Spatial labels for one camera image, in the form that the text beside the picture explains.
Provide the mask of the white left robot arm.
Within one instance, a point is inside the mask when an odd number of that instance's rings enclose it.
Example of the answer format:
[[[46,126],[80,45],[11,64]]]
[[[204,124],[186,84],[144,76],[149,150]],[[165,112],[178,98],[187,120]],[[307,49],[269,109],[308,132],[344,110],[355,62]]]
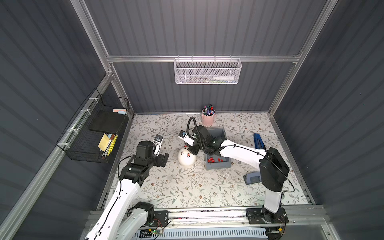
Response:
[[[142,226],[151,224],[153,205],[137,204],[126,220],[127,210],[139,192],[152,167],[165,167],[169,154],[161,154],[163,138],[154,142],[141,141],[136,154],[126,157],[126,166],[118,172],[119,185],[95,226],[87,233],[86,240],[130,240]]]

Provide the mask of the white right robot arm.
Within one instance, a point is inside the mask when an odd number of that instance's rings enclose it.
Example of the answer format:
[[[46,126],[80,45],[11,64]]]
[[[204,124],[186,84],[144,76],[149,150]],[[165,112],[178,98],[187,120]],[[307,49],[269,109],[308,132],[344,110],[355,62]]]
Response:
[[[254,149],[234,143],[224,135],[213,136],[206,127],[197,125],[196,118],[191,117],[187,130],[181,130],[179,138],[188,146],[193,155],[203,151],[207,156],[221,156],[246,163],[260,173],[261,183],[266,188],[265,201],[259,212],[251,217],[261,217],[267,224],[289,222],[282,207],[283,185],[288,181],[289,167],[275,148]]]

